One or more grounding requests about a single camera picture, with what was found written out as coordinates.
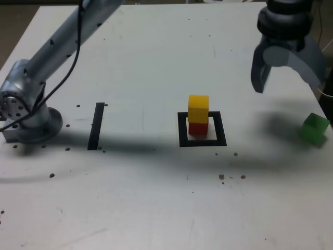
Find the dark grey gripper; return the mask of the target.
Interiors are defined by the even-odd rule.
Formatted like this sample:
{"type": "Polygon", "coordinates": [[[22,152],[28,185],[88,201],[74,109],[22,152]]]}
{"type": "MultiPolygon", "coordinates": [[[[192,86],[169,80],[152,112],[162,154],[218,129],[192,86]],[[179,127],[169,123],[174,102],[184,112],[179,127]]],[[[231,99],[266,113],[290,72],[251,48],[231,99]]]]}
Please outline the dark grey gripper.
{"type": "Polygon", "coordinates": [[[257,93],[263,93],[271,66],[292,68],[312,88],[324,82],[325,58],[310,35],[298,40],[279,40],[262,35],[254,50],[251,67],[251,83],[257,93]]]}

